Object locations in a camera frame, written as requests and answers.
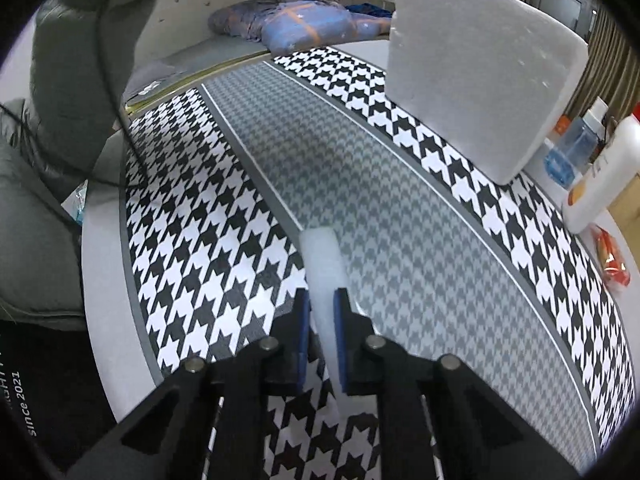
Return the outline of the clear blue water bottle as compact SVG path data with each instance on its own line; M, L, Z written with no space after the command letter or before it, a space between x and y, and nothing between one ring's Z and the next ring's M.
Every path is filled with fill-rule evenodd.
M575 118L554 148L544 158L548 176L568 190L588 164L603 136L602 119L591 112Z

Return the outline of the white lotion pump bottle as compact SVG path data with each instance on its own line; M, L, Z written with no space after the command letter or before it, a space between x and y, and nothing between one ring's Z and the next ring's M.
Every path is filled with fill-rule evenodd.
M612 140L564 200L562 217L572 234L589 226L639 171L639 136L639 105L636 105L617 125Z

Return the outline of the red snack packet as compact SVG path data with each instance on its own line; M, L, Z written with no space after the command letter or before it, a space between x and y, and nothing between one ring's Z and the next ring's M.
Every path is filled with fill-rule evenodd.
M597 224L591 226L591 234L605 284L614 288L627 287L631 276L614 236Z

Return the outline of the right brown curtain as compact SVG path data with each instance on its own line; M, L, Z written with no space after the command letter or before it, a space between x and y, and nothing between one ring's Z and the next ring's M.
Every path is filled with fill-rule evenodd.
M564 114L582 116L597 98L617 119L629 115L639 102L639 52L612 13L600 6L588 41L588 62Z

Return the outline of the white styrofoam box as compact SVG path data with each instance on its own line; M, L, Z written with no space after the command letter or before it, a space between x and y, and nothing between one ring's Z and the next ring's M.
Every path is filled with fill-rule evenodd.
M504 185L544 142L587 61L582 38L521 0L395 0L385 94Z

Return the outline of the houndstooth table mat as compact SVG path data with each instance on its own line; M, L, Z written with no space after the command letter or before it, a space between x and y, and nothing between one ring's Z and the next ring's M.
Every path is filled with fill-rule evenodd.
M335 232L354 307L410 353L453 353L574 467L636 400L617 304L528 174L496 185L335 49L228 70L131 125L124 227L151 370L230 358Z

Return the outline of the person's grey jacket torso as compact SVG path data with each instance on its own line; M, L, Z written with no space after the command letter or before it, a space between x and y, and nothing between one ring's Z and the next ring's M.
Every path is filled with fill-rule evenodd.
M30 95L1 107L1 318L86 327L81 228L62 203L88 179L155 0L46 0L37 10Z

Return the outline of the white foam strip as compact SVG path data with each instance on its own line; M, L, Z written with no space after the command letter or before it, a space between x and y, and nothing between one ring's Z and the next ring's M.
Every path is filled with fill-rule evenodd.
M338 414L344 418L372 412L375 403L343 392L335 333L334 296L348 287L348 277L334 231L327 226L303 230L299 235L309 290L312 326L316 330Z

